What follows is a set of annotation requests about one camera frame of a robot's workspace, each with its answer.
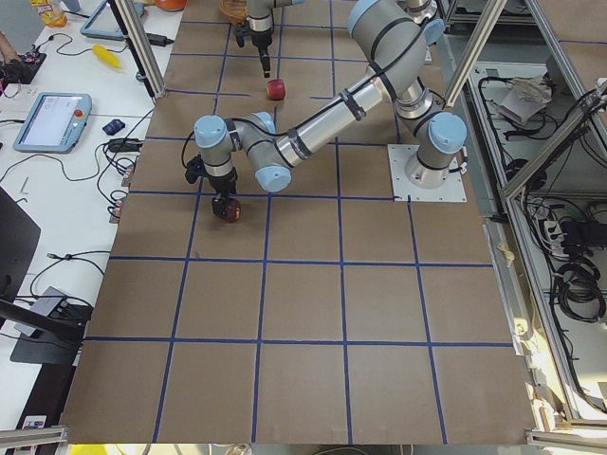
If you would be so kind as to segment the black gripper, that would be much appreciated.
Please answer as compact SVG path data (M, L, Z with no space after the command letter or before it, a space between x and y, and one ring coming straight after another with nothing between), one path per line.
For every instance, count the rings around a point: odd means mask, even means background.
M271 73L271 59L268 49L272 44L273 31L252 31L250 33L250 38L252 44L258 49L259 60L262 66L264 78L269 79Z
M209 175L208 180L217 193L212 199L212 212L216 217L231 217L232 198L229 194L236 193L237 172L222 176Z

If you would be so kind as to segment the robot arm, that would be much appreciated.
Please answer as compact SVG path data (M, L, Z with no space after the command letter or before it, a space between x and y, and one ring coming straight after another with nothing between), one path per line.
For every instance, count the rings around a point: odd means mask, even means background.
M247 27L252 44L257 48L265 79L270 77L269 47L274 31L274 10L301 4L300 0L247 1Z
M234 197L238 175L233 153L245 153L264 191L282 191L291 182L293 168L351 124L365 120L380 103L389 102L418 142L404 167L406 178L423 190L440 188L468 135L464 121L438 107L420 80L426 50L444 29L441 19L416 21L395 1L358 1L349 16L348 33L368 62L362 79L283 133L276 131L267 112L199 118L192 133L199 152L184 165L186 180L193 184L207 179L215 191L213 214L235 221L240 204Z

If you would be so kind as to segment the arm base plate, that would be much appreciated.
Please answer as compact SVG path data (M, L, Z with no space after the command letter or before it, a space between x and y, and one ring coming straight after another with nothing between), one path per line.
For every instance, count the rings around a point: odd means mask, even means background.
M463 183L466 167L453 155L447 169L424 167L417 156L417 145L388 144L388 161L396 202L466 203Z

